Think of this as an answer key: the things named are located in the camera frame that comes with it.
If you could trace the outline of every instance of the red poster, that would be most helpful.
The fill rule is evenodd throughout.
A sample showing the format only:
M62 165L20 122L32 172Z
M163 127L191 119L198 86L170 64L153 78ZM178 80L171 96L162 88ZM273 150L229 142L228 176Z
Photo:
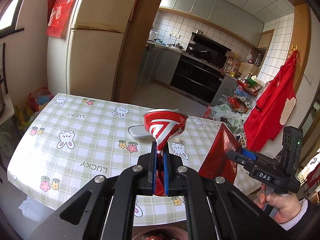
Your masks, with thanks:
M74 0L48 0L48 27L46 34L61 37Z

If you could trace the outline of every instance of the refrigerator door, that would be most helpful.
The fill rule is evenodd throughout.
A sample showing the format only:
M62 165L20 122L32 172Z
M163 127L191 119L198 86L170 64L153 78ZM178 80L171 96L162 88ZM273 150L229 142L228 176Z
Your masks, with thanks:
M135 0L78 0L73 29L97 29L124 33Z
M72 30L67 55L67 93L111 100L122 33Z

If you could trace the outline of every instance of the table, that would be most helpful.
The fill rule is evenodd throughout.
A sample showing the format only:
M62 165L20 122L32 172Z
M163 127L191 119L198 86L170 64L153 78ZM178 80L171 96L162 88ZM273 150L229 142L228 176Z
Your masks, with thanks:
M135 165L139 155L150 152L153 138L134 139L128 133L129 126L143 124L143 113L148 110L58 94L20 141L8 167L8 180L42 204L57 209L94 176L119 175ZM179 136L182 149L169 142L170 153L179 153L184 165L198 171L220 124L189 117ZM261 186L240 166L235 184L245 194ZM181 196L138 196L134 225L185 220L183 201Z

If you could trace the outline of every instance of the human hand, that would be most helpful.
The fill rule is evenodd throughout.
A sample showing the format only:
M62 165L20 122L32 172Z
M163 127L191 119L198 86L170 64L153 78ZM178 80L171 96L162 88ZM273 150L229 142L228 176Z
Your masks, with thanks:
M277 223L286 223L293 219L301 210L301 204L296 195L271 193L266 196L266 185L262 184L261 190L257 194L257 198L253 201L259 208L263 209L267 203L279 209L273 217Z

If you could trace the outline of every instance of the wall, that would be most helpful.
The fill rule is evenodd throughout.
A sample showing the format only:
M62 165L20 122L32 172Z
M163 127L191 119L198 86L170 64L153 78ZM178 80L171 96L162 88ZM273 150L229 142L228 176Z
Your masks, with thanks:
M311 83L303 76L299 89L296 93L297 104L294 107L285 126L299 127L313 101L320 81L319 50L320 50L320 23L311 11L311 41L310 51L305 72L308 71L313 77ZM282 149L282 131L274 141L268 140L261 152L271 152L276 155Z
M47 86L47 0L23 0L17 29L23 32L0 40L5 45L5 71L8 91L14 104L28 94Z
M153 27L153 31L158 33L157 38L161 39L164 43L180 43L184 49L187 49L188 47L192 35L191 33L198 29L202 30L204 32L203 35L207 38L230 48L244 59L247 58L251 51L249 47L225 33L204 25L201 22L196 22L186 17L180 17L170 13L164 14L158 11ZM178 33L180 38L169 36L170 32Z
M294 14L289 14L264 24L264 32L272 29L275 30L258 75L258 79L263 82L272 80L285 62L292 37L293 18Z

